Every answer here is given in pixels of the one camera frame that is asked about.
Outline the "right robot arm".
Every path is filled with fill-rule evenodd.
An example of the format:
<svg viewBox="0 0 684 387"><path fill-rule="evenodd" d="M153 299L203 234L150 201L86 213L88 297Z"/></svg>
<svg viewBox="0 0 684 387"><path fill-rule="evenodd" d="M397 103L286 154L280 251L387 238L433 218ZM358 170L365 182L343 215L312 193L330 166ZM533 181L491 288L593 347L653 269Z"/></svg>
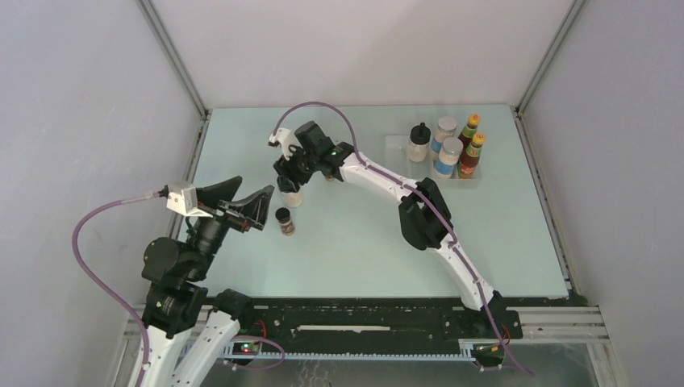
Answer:
<svg viewBox="0 0 684 387"><path fill-rule="evenodd" d="M413 248L438 254L453 275L463 305L472 310L472 332L489 337L501 327L501 315L507 309L503 296L487 283L465 253L435 181L429 177L417 181L394 173L371 161L353 145L334 143L313 121L295 131L277 128L269 136L269 146L282 150L273 167L287 207L302 205L302 188L315 173L389 199L398 207L403 238Z"/></svg>

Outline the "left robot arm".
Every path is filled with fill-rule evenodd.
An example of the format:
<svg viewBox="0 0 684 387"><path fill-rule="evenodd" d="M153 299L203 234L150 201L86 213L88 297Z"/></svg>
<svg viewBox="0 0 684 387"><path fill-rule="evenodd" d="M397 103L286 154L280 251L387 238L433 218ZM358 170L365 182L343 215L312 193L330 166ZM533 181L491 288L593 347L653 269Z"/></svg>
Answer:
<svg viewBox="0 0 684 387"><path fill-rule="evenodd" d="M141 375L130 386L199 386L235 336L255 325L252 299L225 289L215 299L202 333L183 354L195 328L208 290L199 286L230 230L263 230L274 187L237 200L240 176L197 188L189 182L170 183L159 195L167 208L195 218L187 238L154 239L144 251L142 277L150 288L141 317L141 342L136 357Z"/></svg>

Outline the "sauce bottle yellow cap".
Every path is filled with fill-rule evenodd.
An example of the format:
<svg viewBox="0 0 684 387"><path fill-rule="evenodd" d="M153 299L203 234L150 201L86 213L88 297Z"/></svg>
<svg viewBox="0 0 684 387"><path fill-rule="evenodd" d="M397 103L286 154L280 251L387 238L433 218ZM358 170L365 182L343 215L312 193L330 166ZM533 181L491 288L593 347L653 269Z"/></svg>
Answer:
<svg viewBox="0 0 684 387"><path fill-rule="evenodd" d="M479 114L472 114L468 117L466 124L463 126L461 133L457 137L461 141L463 149L466 149L471 143L474 135L478 131L480 122L481 116Z"/></svg>
<svg viewBox="0 0 684 387"><path fill-rule="evenodd" d="M486 135L478 132L471 139L469 145L461 153L457 164L457 176L460 179L470 179L480 161L482 147L486 142Z"/></svg>

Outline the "black lid salt shaker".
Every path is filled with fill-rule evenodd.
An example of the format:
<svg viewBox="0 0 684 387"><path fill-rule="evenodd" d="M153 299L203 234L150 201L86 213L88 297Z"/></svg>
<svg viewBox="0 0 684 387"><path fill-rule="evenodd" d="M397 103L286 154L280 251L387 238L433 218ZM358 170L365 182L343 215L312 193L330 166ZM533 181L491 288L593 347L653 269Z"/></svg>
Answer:
<svg viewBox="0 0 684 387"><path fill-rule="evenodd" d="M304 200L303 192L282 192L282 201L288 208L296 208L302 205Z"/></svg>
<svg viewBox="0 0 684 387"><path fill-rule="evenodd" d="M428 154L428 143L432 133L426 123L420 123L411 128L409 135L409 160L419 163L425 160Z"/></svg>

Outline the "blue label spice jar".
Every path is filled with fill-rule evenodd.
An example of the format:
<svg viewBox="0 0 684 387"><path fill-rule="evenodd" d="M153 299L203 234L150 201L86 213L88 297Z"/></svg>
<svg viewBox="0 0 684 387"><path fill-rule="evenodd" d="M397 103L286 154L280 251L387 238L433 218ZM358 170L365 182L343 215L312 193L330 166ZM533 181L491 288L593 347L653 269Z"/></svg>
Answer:
<svg viewBox="0 0 684 387"><path fill-rule="evenodd" d="M457 129L457 121L450 116L444 116L438 119L436 129L433 132L430 143L431 158L435 160L442 148L443 142L453 137Z"/></svg>
<svg viewBox="0 0 684 387"><path fill-rule="evenodd" d="M440 147L434 164L435 175L438 178L449 179L453 176L457 162L463 151L463 143L454 137L445 139Z"/></svg>

